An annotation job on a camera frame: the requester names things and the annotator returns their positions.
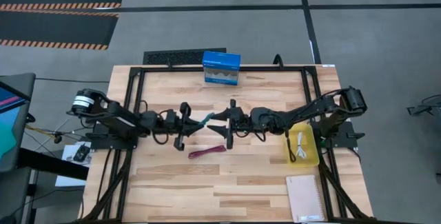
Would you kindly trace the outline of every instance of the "spiral notebook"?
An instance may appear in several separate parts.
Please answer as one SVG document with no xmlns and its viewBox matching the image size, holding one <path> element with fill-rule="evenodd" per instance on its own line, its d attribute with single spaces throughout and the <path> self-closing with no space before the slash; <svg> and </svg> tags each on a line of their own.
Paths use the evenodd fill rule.
<svg viewBox="0 0 441 224">
<path fill-rule="evenodd" d="M 287 189 L 295 223 L 325 220 L 314 175 L 288 176 Z"/>
</svg>

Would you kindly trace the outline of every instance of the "yellow container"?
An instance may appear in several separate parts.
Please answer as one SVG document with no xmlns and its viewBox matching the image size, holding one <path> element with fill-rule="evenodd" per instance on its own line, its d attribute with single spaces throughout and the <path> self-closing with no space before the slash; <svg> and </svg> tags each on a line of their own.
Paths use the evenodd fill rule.
<svg viewBox="0 0 441 224">
<path fill-rule="evenodd" d="M 299 134 L 300 137 L 300 148 L 298 145 Z M 287 140 L 285 136 L 283 137 L 283 147 L 285 148 L 285 154 L 288 163 L 292 167 L 312 167 L 318 165 L 318 153 L 316 142 L 314 141 L 314 133 L 312 132 L 312 127 L 306 123 L 297 123 L 289 130 L 289 140 L 291 141 L 291 150 L 296 155 L 296 162 L 291 162 L 289 159 L 289 150 L 287 145 Z"/>
</svg>

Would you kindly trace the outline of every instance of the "blue box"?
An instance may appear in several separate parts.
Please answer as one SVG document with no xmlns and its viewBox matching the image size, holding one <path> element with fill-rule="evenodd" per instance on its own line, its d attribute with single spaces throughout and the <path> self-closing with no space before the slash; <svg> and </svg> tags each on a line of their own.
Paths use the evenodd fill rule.
<svg viewBox="0 0 441 224">
<path fill-rule="evenodd" d="M 204 52 L 202 59 L 205 82 L 237 85 L 240 55 L 223 52 Z"/>
</svg>

